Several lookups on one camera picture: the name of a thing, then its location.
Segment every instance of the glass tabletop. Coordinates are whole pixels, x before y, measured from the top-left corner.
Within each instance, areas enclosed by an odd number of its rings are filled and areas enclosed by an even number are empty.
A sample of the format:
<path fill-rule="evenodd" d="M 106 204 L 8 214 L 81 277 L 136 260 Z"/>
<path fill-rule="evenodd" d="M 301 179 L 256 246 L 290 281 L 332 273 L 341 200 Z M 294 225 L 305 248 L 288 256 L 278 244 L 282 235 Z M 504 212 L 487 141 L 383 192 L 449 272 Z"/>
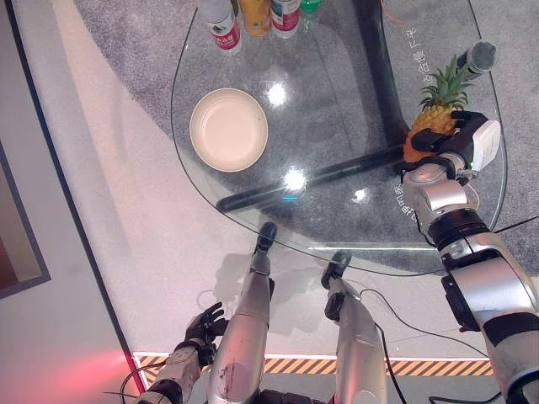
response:
<path fill-rule="evenodd" d="M 429 72 L 480 39 L 469 2 L 326 1 L 302 15 L 290 39 L 241 35 L 236 55 L 222 53 L 196 13 L 174 79 L 174 143 L 202 196 L 253 231 L 275 222 L 277 242 L 315 257 L 349 249 L 356 268 L 398 276 L 440 270 L 392 164 L 402 158 Z M 218 88 L 251 94 L 268 120 L 264 153 L 237 173 L 204 164 L 189 138 L 194 107 Z M 470 110 L 499 119 L 490 75 L 475 79 L 468 97 Z M 491 228 L 504 197 L 504 156 L 502 142 L 467 187 Z M 291 192 L 286 179 L 298 173 L 307 182 Z"/>

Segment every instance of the silver robot leg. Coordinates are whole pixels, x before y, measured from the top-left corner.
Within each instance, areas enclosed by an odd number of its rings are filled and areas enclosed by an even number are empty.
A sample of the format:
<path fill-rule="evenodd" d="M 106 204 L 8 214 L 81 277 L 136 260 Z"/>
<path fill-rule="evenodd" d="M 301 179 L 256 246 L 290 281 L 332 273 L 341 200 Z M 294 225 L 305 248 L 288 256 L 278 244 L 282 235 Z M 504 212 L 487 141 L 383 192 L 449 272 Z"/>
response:
<path fill-rule="evenodd" d="M 273 289 L 267 252 L 275 232 L 273 223 L 260 232 L 240 301 L 211 368 L 208 404 L 250 403 L 259 392 Z"/>
<path fill-rule="evenodd" d="M 335 404 L 385 404 L 386 371 L 374 320 L 354 288 L 341 279 L 350 258 L 338 252 L 323 276 L 325 314 L 339 324 Z"/>

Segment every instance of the bottle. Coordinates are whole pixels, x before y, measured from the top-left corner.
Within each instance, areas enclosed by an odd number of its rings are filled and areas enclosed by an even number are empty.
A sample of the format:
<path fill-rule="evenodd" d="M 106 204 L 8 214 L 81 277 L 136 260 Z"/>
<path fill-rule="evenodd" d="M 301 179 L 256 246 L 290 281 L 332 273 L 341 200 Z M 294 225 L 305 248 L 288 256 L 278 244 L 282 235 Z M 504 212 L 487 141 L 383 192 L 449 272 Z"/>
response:
<path fill-rule="evenodd" d="M 198 0 L 198 6 L 216 45 L 236 53 L 240 48 L 239 26 L 230 0 Z"/>
<path fill-rule="evenodd" d="M 262 36 L 271 29 L 271 0 L 240 0 L 245 29 L 251 36 Z"/>
<path fill-rule="evenodd" d="M 300 9 L 306 13 L 314 13 L 322 5 L 323 0 L 302 0 Z"/>
<path fill-rule="evenodd" d="M 281 38 L 290 38 L 300 20 L 300 0 L 271 0 L 271 21 L 274 32 Z"/>

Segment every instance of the yellow and black tape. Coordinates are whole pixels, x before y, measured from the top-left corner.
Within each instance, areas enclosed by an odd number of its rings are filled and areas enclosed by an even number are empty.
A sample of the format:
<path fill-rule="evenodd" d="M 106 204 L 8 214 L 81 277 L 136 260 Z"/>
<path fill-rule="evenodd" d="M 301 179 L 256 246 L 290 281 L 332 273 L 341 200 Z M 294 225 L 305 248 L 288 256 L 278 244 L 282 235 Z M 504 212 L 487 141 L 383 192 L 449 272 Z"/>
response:
<path fill-rule="evenodd" d="M 141 366 L 158 364 L 166 356 L 136 356 Z M 489 376 L 493 374 L 488 359 L 391 359 L 396 376 Z M 271 356 L 264 361 L 264 373 L 293 375 L 334 375 L 337 370 L 335 357 L 285 357 Z M 158 369 L 144 371 L 146 382 L 155 381 Z"/>

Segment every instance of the yellow can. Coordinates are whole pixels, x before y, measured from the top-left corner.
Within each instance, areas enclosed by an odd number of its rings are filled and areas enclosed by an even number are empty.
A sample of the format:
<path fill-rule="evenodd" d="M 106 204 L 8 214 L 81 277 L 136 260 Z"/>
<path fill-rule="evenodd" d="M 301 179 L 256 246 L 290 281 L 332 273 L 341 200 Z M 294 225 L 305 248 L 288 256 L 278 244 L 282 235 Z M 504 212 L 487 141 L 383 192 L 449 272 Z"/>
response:
<path fill-rule="evenodd" d="M 262 36 L 271 28 L 271 0 L 240 0 L 245 29 L 252 36 Z"/>

